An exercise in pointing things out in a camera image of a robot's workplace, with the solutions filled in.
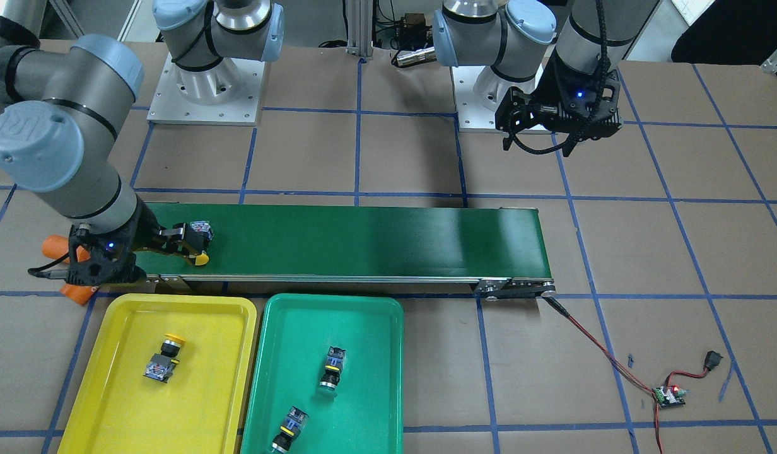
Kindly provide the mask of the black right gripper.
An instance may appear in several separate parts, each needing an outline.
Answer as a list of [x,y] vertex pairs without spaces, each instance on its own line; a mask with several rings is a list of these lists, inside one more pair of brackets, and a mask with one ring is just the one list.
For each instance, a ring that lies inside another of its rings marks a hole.
[[146,279],[147,273],[137,265],[135,251],[152,242],[156,253],[187,259],[184,233],[185,224],[167,229],[151,209],[135,209],[126,224],[101,235],[74,225],[69,229],[71,261],[64,281],[76,286],[137,284]]

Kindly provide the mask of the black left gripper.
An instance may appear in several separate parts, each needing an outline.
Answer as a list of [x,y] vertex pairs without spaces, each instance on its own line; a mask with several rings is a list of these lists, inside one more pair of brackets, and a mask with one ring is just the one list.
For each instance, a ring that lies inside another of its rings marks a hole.
[[494,121],[496,129],[505,135],[502,149],[509,151],[515,144],[524,151],[535,151],[522,143],[517,134],[537,124],[553,132],[569,133],[562,147],[563,157],[570,157],[584,140],[616,134],[622,127],[619,75],[618,69],[605,75],[598,109],[592,113],[598,95],[594,74],[576,71],[552,54],[532,96],[510,87],[499,101]]

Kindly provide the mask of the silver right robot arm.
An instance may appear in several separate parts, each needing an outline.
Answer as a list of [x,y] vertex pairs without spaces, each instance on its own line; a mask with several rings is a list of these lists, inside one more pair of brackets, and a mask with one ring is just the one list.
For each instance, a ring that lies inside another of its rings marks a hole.
[[[0,169],[71,222],[64,250],[29,275],[77,286],[132,284],[146,273],[137,251],[209,262],[206,223],[166,228],[109,163],[143,85],[143,63],[108,35],[86,34],[65,54],[40,48],[46,3],[0,1]],[[273,1],[156,1],[170,60],[187,78],[219,74],[215,96],[235,92],[233,58],[275,61],[284,9]]]

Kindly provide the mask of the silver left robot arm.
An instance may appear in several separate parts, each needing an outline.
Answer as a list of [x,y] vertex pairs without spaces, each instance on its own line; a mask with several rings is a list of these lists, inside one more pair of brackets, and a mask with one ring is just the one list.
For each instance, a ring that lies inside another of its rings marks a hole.
[[432,17],[451,69],[461,129],[500,132],[502,148],[568,157],[622,127],[619,63],[657,1],[570,1],[558,20],[539,1],[444,1]]

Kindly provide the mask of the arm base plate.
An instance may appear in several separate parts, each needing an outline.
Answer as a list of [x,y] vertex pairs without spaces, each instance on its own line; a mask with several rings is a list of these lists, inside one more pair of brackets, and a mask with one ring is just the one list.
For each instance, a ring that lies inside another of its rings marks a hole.
[[535,76],[522,83],[501,78],[489,66],[452,67],[451,73],[460,129],[466,132],[497,132],[499,124],[495,113],[507,90],[517,87],[529,95],[544,74],[544,66],[539,64]]
[[167,56],[150,103],[154,124],[255,127],[268,65],[225,58],[215,68],[189,72]]

